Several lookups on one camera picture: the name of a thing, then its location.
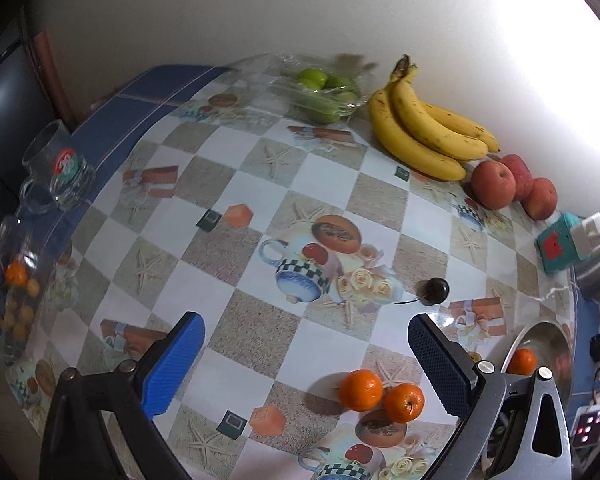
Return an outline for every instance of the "yellow banana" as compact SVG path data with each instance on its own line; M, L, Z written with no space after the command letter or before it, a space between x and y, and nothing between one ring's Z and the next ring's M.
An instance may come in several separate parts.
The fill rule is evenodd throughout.
M474 139L480 139L487 145L487 148L491 153L497 153L500 151L500 145L493 136L493 134L480 126L480 124L473 122L460 114L456 114L451 110L445 110L436 105L420 101L427 114L433 117L437 122L442 124L444 127L449 128L451 131L464 135L465 137L473 137Z
M380 143L393 156L421 173L440 180L458 181L466 174L458 161L430 150L407 134L395 120L387 88L378 90L368 102L369 116Z
M405 77L395 84L391 98L407 131L432 150L456 160L476 160L489 151L481 140L457 134L427 114Z

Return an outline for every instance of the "stainless steel bowl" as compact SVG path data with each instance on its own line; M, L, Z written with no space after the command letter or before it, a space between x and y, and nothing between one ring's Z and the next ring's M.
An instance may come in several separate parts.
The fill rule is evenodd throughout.
M571 352L567 337L558 323L551 319L540 319L525 326L513 342L502 370L505 372L513 352L519 348L528 348L538 358L538 366L548 367L554 374L562 408L567 409L571 393Z

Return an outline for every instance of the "clear plastic fruit container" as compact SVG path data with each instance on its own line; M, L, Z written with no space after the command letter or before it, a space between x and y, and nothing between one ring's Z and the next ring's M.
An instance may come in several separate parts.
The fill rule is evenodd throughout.
M232 68L248 88L252 107L310 123L347 123L372 92L369 72L320 57L265 54Z
M23 223L11 216L4 218L0 226L1 367L23 355L54 263ZM25 282L8 282L11 264L24 271Z

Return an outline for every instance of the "glass mug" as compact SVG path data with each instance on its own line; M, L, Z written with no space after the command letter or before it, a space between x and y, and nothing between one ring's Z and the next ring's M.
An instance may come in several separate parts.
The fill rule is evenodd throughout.
M32 213L80 204L93 185L95 170L72 147L61 120L50 122L33 139L22 157L29 177L20 186L20 201Z

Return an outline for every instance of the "white wall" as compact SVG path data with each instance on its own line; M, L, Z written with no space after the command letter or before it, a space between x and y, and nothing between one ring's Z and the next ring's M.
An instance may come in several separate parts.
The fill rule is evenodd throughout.
M161 63L264 52L359 54L378 86L401 54L419 95L480 121L600 210L600 22L583 0L32 0L73 106Z

